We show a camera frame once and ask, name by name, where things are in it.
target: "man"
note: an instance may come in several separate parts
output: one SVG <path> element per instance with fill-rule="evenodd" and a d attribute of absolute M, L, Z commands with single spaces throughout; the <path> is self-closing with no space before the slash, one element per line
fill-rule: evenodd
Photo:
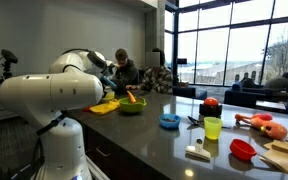
<path fill-rule="evenodd" d="M 127 52 L 124 49 L 118 49 L 115 58 L 117 70 L 112 79 L 121 80 L 124 84 L 138 84 L 138 70 L 134 62 L 128 58 Z"/>
<path fill-rule="evenodd" d="M 277 77 L 269 80 L 265 85 L 265 89 L 273 90 L 274 101 L 288 100 L 288 72 L 284 73 L 282 77 Z"/>
<path fill-rule="evenodd" d="M 149 68 L 144 74 L 142 84 L 127 85 L 126 89 L 154 90 L 157 93 L 172 94 L 173 75 L 169 69 L 164 67 L 165 54 L 159 48 L 154 48 L 152 51 L 159 53 L 160 67 Z"/>

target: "gray counter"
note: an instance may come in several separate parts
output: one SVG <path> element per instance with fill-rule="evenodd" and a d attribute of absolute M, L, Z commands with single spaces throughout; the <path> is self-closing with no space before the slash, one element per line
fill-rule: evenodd
<path fill-rule="evenodd" d="M 231 141 L 238 138 L 250 143 L 260 154 L 266 151 L 263 144 L 272 140 L 249 126 L 236 127 L 234 118 L 236 113 L 252 116 L 264 111 L 223 105 L 221 119 L 232 128 L 222 129 L 218 141 L 214 142 L 205 139 L 204 129 L 192 126 L 187 118 L 203 118 L 199 116 L 202 101 L 156 93 L 142 97 L 147 106 L 137 115 L 119 110 L 103 116 L 81 110 L 70 111 L 70 114 L 170 179 L 288 179 L 287 174 L 269 168 L 258 156 L 251 162 L 242 162 L 229 149 Z M 179 115 L 182 118 L 179 128 L 161 128 L 158 117 L 163 113 Z M 271 114 L 274 121 L 288 129 L 288 115 Z M 185 153 L 185 147 L 194 145 L 197 138 L 204 140 L 204 149 L 212 155 L 210 161 Z"/>

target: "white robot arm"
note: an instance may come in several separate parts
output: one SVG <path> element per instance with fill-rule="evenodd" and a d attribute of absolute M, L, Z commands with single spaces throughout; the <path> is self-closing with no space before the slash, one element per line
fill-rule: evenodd
<path fill-rule="evenodd" d="M 51 65 L 49 74 L 18 76 L 2 83 L 1 104 L 43 132 L 38 135 L 45 162 L 37 179 L 92 179 L 82 127 L 61 112 L 97 104 L 104 96 L 99 78 L 112 75 L 114 67 L 98 52 L 65 53 Z M 45 129 L 51 122 L 56 122 L 55 127 Z"/>

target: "sky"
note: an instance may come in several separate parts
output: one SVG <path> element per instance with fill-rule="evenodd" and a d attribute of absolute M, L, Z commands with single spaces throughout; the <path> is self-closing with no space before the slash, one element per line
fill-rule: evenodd
<path fill-rule="evenodd" d="M 211 0 L 200 0 L 201 3 Z M 198 0 L 180 0 L 180 7 L 196 4 Z M 232 24 L 255 20 L 269 19 L 273 0 L 253 0 L 233 5 Z M 227 25 L 230 20 L 231 6 L 220 7 L 198 12 L 180 14 L 179 31 Z M 273 18 L 288 16 L 288 0 L 276 0 Z M 172 14 L 165 12 L 165 29 L 172 31 Z M 249 28 L 232 29 L 230 34 L 228 61 L 262 61 L 268 34 L 268 25 Z M 198 61 L 223 61 L 226 57 L 228 28 L 200 31 L 198 34 Z M 280 41 L 288 32 L 288 23 L 273 24 L 269 38 L 269 46 Z M 196 32 L 179 34 L 178 57 L 195 61 Z M 167 61 L 171 61 L 172 35 L 165 33 L 165 53 Z"/>

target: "green cup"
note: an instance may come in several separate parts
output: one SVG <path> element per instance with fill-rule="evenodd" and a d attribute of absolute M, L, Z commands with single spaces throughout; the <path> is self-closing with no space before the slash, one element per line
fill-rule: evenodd
<path fill-rule="evenodd" d="M 205 136 L 208 139 L 216 140 L 220 136 L 222 130 L 222 120 L 215 117 L 204 118 Z"/>

